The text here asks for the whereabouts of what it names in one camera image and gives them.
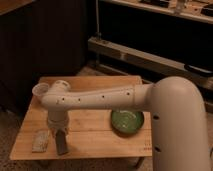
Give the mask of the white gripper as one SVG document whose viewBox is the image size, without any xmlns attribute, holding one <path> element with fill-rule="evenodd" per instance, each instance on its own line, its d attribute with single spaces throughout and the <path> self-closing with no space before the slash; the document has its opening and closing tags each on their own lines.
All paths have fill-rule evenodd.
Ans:
<svg viewBox="0 0 213 171">
<path fill-rule="evenodd" d="M 68 152 L 66 134 L 68 134 L 69 115 L 67 111 L 49 111 L 47 116 L 47 126 L 55 137 L 58 155 Z"/>
</svg>

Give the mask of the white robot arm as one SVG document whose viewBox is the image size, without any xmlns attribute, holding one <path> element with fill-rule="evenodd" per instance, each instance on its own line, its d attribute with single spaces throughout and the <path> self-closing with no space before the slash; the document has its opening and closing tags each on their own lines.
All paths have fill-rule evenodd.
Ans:
<svg viewBox="0 0 213 171">
<path fill-rule="evenodd" d="M 204 101 L 198 88 L 185 78 L 84 92 L 55 83 L 41 103 L 56 117 L 70 109 L 147 111 L 151 114 L 153 171 L 211 171 Z"/>
</svg>

